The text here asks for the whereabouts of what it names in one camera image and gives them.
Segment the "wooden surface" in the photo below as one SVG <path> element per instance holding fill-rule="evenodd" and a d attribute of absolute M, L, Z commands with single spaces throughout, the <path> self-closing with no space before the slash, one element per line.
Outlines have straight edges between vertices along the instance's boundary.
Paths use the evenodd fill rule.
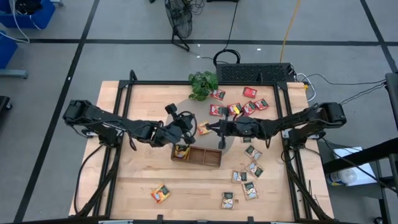
<path fill-rule="evenodd" d="M 97 106 L 112 112 L 117 86 L 118 82 L 103 82 Z M 293 113 L 306 108 L 308 104 L 303 84 L 289 83 L 288 86 Z M 255 100 L 264 98 L 270 107 L 253 113 L 251 117 L 277 119 L 272 87 L 254 86 L 253 88 L 258 90 Z M 243 86 L 220 86 L 220 89 L 226 91 L 222 102 L 224 105 L 236 102 L 244 104 L 250 100 L 242 96 Z M 166 121 L 167 113 L 163 108 L 170 103 L 177 104 L 186 100 L 190 92 L 191 87 L 184 85 L 134 85 L 128 118 Z M 259 198 L 250 201 L 246 201 L 240 184 L 231 183 L 232 170 L 243 170 L 251 161 L 243 153 L 248 145 L 241 143 L 240 138 L 235 138 L 232 148 L 223 155 L 220 168 L 174 162 L 170 160 L 170 146 L 151 148 L 147 144 L 137 141 L 135 143 L 137 151 L 133 151 L 127 139 L 124 139 L 111 218 L 154 220 L 158 214 L 163 214 L 165 220 L 244 221 L 248 216 L 253 216 L 255 221 L 294 220 L 286 169 L 280 159 L 282 152 L 280 134 L 272 138 L 269 149 L 266 149 L 264 141 L 256 139 L 252 144 L 263 153 L 258 163 L 265 171 L 257 180 L 248 174 L 249 180 L 256 183 L 259 191 Z M 96 147 L 98 147 L 96 138 L 88 140 L 84 157 Z M 307 147 L 318 151 L 315 141 L 308 141 Z M 95 154 L 83 169 L 78 193 L 79 208 L 91 197 L 98 185 L 104 151 L 102 149 Z M 318 155 L 310 151 L 302 150 L 301 155 L 307 186 L 311 180 L 312 194 L 316 195 L 318 203 L 326 214 L 332 217 L 321 160 Z M 163 203 L 156 204 L 150 193 L 161 183 L 169 188 L 171 196 Z M 103 195 L 102 213 L 107 192 L 106 190 Z M 220 209 L 222 192 L 234 192 L 238 203 L 233 211 Z M 302 199 L 299 193 L 297 198 L 299 201 Z M 304 217 L 302 202 L 299 204 L 301 217 Z"/>

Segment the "potted plant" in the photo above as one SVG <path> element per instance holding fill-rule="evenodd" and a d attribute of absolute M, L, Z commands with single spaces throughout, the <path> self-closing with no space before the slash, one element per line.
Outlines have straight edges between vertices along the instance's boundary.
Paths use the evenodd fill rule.
<path fill-rule="evenodd" d="M 217 76 L 212 72 L 196 72 L 190 74 L 188 79 L 192 86 L 190 100 L 204 101 L 211 92 L 218 89 Z"/>

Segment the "wooden box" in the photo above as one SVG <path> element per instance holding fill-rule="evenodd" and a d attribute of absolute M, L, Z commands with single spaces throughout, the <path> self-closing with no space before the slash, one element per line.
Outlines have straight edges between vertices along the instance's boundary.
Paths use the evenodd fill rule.
<path fill-rule="evenodd" d="M 205 149 L 201 147 L 190 146 L 190 150 L 186 159 L 174 156 L 175 146 L 172 149 L 171 160 L 177 162 L 187 162 L 191 164 L 199 164 L 212 167 L 220 167 L 222 152 L 214 149 Z"/>

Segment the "snack package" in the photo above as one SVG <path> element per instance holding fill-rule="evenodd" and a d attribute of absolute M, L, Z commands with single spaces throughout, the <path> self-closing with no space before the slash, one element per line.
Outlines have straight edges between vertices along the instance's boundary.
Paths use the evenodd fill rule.
<path fill-rule="evenodd" d="M 210 105 L 210 115 L 213 115 L 213 116 L 223 116 L 223 106 L 220 106 L 220 105 Z"/>
<path fill-rule="evenodd" d="M 232 183 L 245 183 L 248 181 L 248 173 L 245 170 L 235 171 L 232 170 Z"/>
<path fill-rule="evenodd" d="M 217 100 L 223 100 L 225 96 L 224 90 L 215 90 L 210 94 L 211 97 L 216 98 Z"/>
<path fill-rule="evenodd" d="M 262 152 L 257 151 L 253 146 L 249 146 L 244 153 L 254 161 L 257 161 L 262 155 Z"/>
<path fill-rule="evenodd" d="M 254 105 L 254 103 L 249 101 L 243 106 L 244 115 L 249 116 L 250 114 L 253 114 L 256 111 L 256 109 L 257 108 Z"/>
<path fill-rule="evenodd" d="M 241 143 L 252 143 L 252 140 L 250 137 L 243 137 L 241 138 Z"/>
<path fill-rule="evenodd" d="M 256 97 L 257 90 L 249 87 L 244 87 L 243 89 L 243 96 L 250 97 L 250 98 L 255 98 Z"/>
<path fill-rule="evenodd" d="M 251 200 L 259 197 L 256 186 L 253 182 L 242 184 L 242 188 L 246 200 Z"/>
<path fill-rule="evenodd" d="M 178 159 L 187 159 L 189 155 L 189 149 L 191 147 L 184 145 L 176 145 L 174 150 L 174 157 Z"/>
<path fill-rule="evenodd" d="M 198 124 L 198 132 L 200 135 L 207 134 L 210 132 L 210 130 L 207 130 L 207 128 L 206 128 L 206 124 L 208 124 L 208 123 L 209 123 L 208 121 L 205 121 L 203 123 Z"/>
<path fill-rule="evenodd" d="M 261 176 L 261 174 L 264 172 L 264 168 L 262 168 L 259 164 L 257 164 L 256 162 L 252 162 L 250 163 L 250 165 L 248 165 L 246 167 L 246 170 L 253 175 L 253 177 L 255 177 L 256 179 L 259 178 Z"/>
<path fill-rule="evenodd" d="M 265 101 L 265 99 L 258 100 L 256 102 L 254 102 L 254 104 L 257 108 L 259 108 L 259 110 L 264 110 L 269 107 L 268 103 Z"/>
<path fill-rule="evenodd" d="M 162 184 L 158 188 L 152 191 L 150 193 L 152 197 L 156 200 L 156 203 L 162 203 L 166 198 L 170 196 L 170 191 L 167 189 L 167 187 Z"/>
<path fill-rule="evenodd" d="M 234 193 L 232 192 L 224 192 L 223 200 L 221 202 L 222 209 L 234 209 Z"/>
<path fill-rule="evenodd" d="M 228 105 L 229 115 L 240 114 L 242 110 L 242 106 L 240 103 L 234 103 L 232 105 Z"/>

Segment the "blue bin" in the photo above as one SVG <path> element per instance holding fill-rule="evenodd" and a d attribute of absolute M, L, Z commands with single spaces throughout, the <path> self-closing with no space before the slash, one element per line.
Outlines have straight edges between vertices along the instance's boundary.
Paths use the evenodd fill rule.
<path fill-rule="evenodd" d="M 20 28 L 30 28 L 45 29 L 50 22 L 50 19 L 55 11 L 55 6 L 50 2 L 50 0 L 36 0 L 40 1 L 43 5 L 43 9 L 39 9 L 33 15 L 18 15 L 16 14 L 16 19 Z M 12 14 L 0 14 L 0 23 L 8 28 L 17 28 L 14 21 L 14 16 Z"/>
<path fill-rule="evenodd" d="M 0 34 L 0 69 L 6 68 L 8 62 L 10 61 L 12 55 L 17 50 L 17 43 L 14 40 L 11 40 Z"/>

